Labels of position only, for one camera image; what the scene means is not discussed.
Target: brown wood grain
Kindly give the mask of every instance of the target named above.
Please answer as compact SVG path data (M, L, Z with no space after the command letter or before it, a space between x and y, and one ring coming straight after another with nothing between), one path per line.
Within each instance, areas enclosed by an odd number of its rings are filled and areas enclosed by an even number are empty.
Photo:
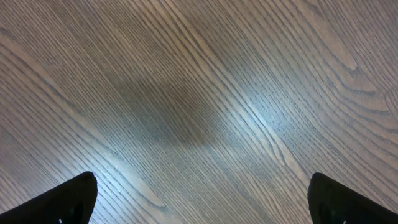
M0 1L0 212L86 170L92 223L311 223L314 172L398 212L397 14Z

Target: wooden floor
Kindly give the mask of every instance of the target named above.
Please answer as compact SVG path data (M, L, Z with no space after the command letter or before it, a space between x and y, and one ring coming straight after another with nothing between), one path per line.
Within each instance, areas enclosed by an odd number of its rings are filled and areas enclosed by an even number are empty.
M0 1L0 212L93 171L92 223L398 212L398 2Z

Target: wooden surface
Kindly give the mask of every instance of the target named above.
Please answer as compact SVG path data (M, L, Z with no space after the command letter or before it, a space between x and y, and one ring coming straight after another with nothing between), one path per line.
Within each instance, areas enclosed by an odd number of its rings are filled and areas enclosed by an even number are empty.
M92 223L398 212L398 2L0 1L0 212L85 170Z

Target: black object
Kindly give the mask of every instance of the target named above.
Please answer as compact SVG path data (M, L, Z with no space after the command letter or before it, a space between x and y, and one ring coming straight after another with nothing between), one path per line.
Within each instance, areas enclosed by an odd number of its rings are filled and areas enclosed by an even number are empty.
M398 224L398 215L320 173L311 178L313 224Z
M97 198L97 181L84 172L0 215L0 223L87 224Z

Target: black plastic part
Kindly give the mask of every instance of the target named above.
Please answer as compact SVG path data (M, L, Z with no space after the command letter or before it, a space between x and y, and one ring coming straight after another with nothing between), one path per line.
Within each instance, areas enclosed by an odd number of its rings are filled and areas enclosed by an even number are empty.
M84 172L0 215L0 223L87 224L97 198L97 181Z
M313 224L398 224L398 215L320 173L311 178Z

